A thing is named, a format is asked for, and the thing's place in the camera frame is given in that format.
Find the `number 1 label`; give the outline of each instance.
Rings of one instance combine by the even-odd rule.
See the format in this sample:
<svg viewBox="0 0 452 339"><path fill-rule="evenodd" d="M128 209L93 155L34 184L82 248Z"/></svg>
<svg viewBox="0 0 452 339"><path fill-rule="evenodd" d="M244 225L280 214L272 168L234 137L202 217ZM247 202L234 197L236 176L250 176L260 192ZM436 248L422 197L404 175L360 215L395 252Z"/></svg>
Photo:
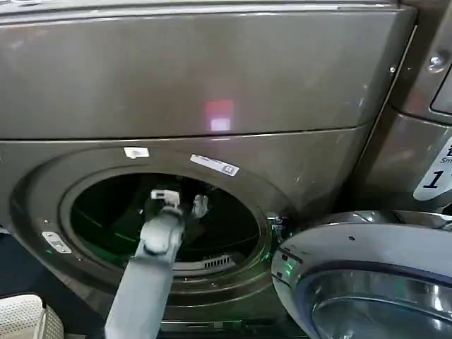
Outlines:
<svg viewBox="0 0 452 339"><path fill-rule="evenodd" d="M419 201L431 200L452 189L452 138L436 156L413 192Z"/></svg>

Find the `laundry basket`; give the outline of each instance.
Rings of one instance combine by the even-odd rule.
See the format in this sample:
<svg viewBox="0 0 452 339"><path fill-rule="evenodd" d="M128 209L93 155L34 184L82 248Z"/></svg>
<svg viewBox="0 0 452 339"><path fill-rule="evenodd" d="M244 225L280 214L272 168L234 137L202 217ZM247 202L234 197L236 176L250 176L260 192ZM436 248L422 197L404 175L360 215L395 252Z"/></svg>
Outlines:
<svg viewBox="0 0 452 339"><path fill-rule="evenodd" d="M63 323L37 295L0 299L0 339L64 339Z"/></svg>

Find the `gray robot arm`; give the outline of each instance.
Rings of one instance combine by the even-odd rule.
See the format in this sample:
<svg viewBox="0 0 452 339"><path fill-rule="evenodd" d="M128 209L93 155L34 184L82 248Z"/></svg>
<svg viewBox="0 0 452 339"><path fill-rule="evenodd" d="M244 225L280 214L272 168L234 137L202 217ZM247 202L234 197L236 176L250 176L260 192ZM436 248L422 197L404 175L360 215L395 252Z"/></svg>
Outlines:
<svg viewBox="0 0 452 339"><path fill-rule="evenodd" d="M160 328L184 222L177 192L155 190L151 196L167 205L141 230L105 324L107 339L156 338Z"/></svg>

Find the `sticker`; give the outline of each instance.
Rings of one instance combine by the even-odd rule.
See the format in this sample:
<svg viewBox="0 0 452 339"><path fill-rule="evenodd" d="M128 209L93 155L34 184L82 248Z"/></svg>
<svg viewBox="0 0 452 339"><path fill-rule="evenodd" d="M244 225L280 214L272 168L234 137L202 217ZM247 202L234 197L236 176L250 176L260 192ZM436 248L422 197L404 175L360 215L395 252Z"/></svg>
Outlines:
<svg viewBox="0 0 452 339"><path fill-rule="evenodd" d="M217 172L229 175L230 177L236 175L240 170L240 168L238 168L237 166L227 164L226 162L223 161L210 159L209 157L202 157L196 154L191 155L190 161L195 162L198 165L208 167L211 170L215 170Z"/></svg>
<svg viewBox="0 0 452 339"><path fill-rule="evenodd" d="M41 233L44 239L49 243L52 248L61 254L71 254L72 250L68 245L64 243L63 240L59 237L59 235L55 232L42 232Z"/></svg>
<svg viewBox="0 0 452 339"><path fill-rule="evenodd" d="M149 157L149 150L146 147L124 147L124 152L131 159Z"/></svg>
<svg viewBox="0 0 452 339"><path fill-rule="evenodd" d="M431 200L452 189L452 138L438 153L421 182L417 185L413 197L416 200Z"/></svg>

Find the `washer door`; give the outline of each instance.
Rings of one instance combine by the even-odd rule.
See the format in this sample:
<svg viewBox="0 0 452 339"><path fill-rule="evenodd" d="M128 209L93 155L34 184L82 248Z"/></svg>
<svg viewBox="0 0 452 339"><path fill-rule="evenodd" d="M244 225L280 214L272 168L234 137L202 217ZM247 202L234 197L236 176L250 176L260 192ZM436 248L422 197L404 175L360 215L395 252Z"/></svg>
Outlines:
<svg viewBox="0 0 452 339"><path fill-rule="evenodd" d="M276 292L313 339L450 338L452 234L434 227L332 222L300 232L275 253Z"/></svg>

